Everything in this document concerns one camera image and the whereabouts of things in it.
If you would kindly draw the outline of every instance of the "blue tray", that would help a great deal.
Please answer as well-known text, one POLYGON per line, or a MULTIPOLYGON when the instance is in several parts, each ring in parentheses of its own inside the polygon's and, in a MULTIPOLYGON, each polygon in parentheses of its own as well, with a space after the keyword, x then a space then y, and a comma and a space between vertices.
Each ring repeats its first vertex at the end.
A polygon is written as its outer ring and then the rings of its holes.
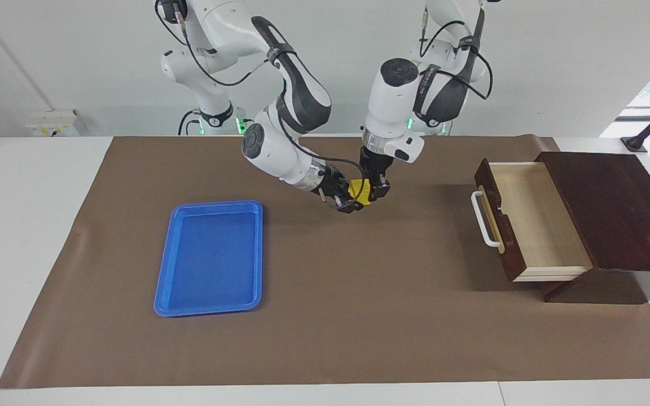
POLYGON ((255 200, 182 205, 172 212, 155 312, 245 311, 262 297, 262 205, 255 200))

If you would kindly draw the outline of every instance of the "white wall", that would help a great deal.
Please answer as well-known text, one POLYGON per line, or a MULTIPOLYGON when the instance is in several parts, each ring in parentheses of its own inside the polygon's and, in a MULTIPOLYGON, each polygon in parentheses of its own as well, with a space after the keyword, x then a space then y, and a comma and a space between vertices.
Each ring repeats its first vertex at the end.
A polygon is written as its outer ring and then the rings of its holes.
MULTIPOLYGON (((318 132, 352 133, 377 68, 417 41, 423 0, 247 2, 330 91, 332 118, 318 132)), ((0 49, 0 135, 21 134, 21 111, 46 105, 36 87, 54 107, 77 109, 91 134, 174 133, 194 100, 160 72, 160 54, 178 44, 152 3, 0 0, 0 39, 16 61, 0 49), (11 74, 17 64, 36 87, 11 74)), ((598 136, 650 79, 650 0, 505 0, 489 5, 486 18, 493 97, 470 98, 454 134, 598 136)), ((221 77, 240 77, 258 60, 243 59, 221 77)), ((265 66, 231 96, 255 113, 281 85, 265 66)))

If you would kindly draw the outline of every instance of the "yellow block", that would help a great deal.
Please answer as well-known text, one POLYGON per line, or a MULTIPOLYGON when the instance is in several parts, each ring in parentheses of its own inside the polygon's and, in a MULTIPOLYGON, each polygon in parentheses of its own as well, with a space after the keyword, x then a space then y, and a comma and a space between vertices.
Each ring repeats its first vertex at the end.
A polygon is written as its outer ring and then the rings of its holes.
MULTIPOLYGON (((350 181, 350 188, 348 188, 348 192, 350 192, 351 196, 356 197, 358 195, 359 190, 361 190, 361 184, 363 184, 363 179, 353 179, 350 181)), ((369 206, 371 203, 368 200, 369 195, 370 195, 370 180, 366 179, 366 182, 363 185, 363 192, 361 192, 361 195, 359 195, 356 200, 362 203, 363 206, 369 206)))

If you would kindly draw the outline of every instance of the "wooden box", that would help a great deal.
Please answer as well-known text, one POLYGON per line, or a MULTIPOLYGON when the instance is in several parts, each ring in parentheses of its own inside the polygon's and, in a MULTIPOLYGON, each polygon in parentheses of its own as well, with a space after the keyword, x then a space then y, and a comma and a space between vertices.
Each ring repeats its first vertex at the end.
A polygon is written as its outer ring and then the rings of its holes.
POLYGON ((498 246, 508 280, 540 283, 548 302, 650 300, 650 175, 637 157, 483 160, 475 180, 484 239, 498 246))

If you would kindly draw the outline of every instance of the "brown paper mat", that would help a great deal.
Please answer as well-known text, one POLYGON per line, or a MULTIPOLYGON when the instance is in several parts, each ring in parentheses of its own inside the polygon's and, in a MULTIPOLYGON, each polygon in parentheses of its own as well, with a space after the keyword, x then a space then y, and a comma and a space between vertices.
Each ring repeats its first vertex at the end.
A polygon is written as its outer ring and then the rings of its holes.
POLYGON ((389 170, 387 198, 343 215, 255 169, 237 138, 114 139, 0 388, 650 378, 648 305, 542 303, 482 242, 480 159, 543 149, 555 144, 431 137, 389 170), (157 316, 171 211, 240 198, 265 208, 260 306, 157 316))

